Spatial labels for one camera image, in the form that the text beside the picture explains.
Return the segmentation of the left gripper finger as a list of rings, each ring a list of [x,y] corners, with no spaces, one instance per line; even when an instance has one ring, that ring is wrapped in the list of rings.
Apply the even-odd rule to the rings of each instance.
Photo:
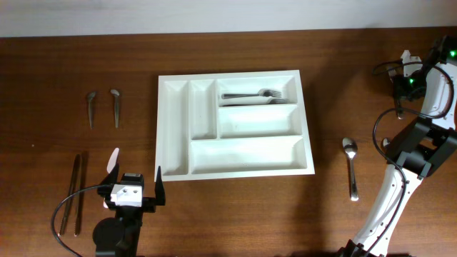
[[[101,185],[109,185],[117,182],[119,175],[119,165],[116,163],[108,175],[102,180]]]
[[[156,180],[155,180],[155,205],[156,206],[165,206],[166,205],[166,193],[164,184],[162,181],[162,172],[161,167],[159,166],[156,171]]]

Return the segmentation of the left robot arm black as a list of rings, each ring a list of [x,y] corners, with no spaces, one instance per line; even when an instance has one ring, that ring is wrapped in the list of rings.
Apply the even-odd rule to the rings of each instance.
[[[93,231],[97,256],[135,256],[143,215],[154,213],[158,206],[166,204],[161,169],[156,171],[154,197],[143,195],[143,175],[124,173],[118,180],[118,174],[116,164],[97,189],[108,209],[115,212],[115,216],[99,221]]]

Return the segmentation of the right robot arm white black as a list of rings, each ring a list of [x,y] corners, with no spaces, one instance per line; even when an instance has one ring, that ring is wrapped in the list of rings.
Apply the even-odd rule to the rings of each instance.
[[[393,139],[374,145],[387,163],[383,184],[363,228],[337,256],[387,256],[409,198],[456,151],[455,36],[437,39],[424,59],[404,51],[372,73],[389,75],[397,118],[410,113],[415,119]]]

